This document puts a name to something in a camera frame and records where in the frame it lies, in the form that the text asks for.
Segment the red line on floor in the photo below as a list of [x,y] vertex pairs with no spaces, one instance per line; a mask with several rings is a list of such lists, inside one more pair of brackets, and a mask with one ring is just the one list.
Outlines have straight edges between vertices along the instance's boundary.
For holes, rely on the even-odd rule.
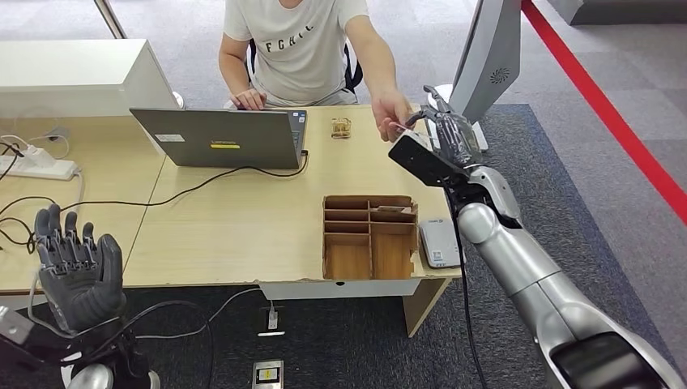
[[604,95],[594,80],[584,70],[582,64],[568,49],[563,40],[553,30],[551,24],[542,16],[541,12],[532,4],[531,0],[523,0],[523,12],[530,20],[532,27],[539,34],[548,50],[568,75],[575,87],[582,93],[587,103],[596,112],[601,121],[616,137],[618,143],[625,149],[629,157],[642,170],[649,182],[663,196],[668,205],[687,224],[687,194],[665,171],[663,166],[651,155],[644,143],[628,126],[618,113],[616,107]]

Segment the office chair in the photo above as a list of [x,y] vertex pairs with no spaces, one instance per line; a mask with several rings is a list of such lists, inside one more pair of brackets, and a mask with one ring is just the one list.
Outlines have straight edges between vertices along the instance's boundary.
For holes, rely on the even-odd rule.
[[[250,79],[251,74],[255,74],[255,56],[258,53],[258,48],[255,45],[255,40],[250,40],[249,53],[245,61],[245,69],[248,71],[248,78]],[[343,47],[343,54],[346,56],[346,71],[343,73],[344,79],[346,80],[346,89],[356,93],[356,87],[361,84],[363,80],[363,68],[361,63],[356,61],[355,71],[351,68],[351,53],[348,50],[348,45]]]

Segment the laptop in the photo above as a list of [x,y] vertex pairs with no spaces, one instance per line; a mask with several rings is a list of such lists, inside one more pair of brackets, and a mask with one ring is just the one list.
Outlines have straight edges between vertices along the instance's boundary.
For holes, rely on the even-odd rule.
[[305,111],[130,109],[177,166],[298,169]]

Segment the robotic arm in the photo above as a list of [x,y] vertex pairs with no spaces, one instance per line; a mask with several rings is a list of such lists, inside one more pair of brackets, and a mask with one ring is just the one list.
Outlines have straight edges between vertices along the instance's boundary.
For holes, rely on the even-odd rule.
[[435,122],[441,151],[406,130],[389,157],[425,185],[445,189],[460,234],[475,246],[529,329],[549,385],[685,388],[653,347],[594,306],[563,274],[523,227],[508,182],[481,164],[472,126],[433,88],[425,91],[434,94],[437,108],[423,105],[407,124]]

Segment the small wooden object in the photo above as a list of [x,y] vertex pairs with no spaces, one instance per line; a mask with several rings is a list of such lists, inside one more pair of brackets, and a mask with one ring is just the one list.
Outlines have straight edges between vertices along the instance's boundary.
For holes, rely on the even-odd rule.
[[331,119],[331,138],[348,139],[351,137],[351,121],[347,118]]
[[417,205],[407,196],[327,196],[322,273],[329,280],[405,280],[417,251]]

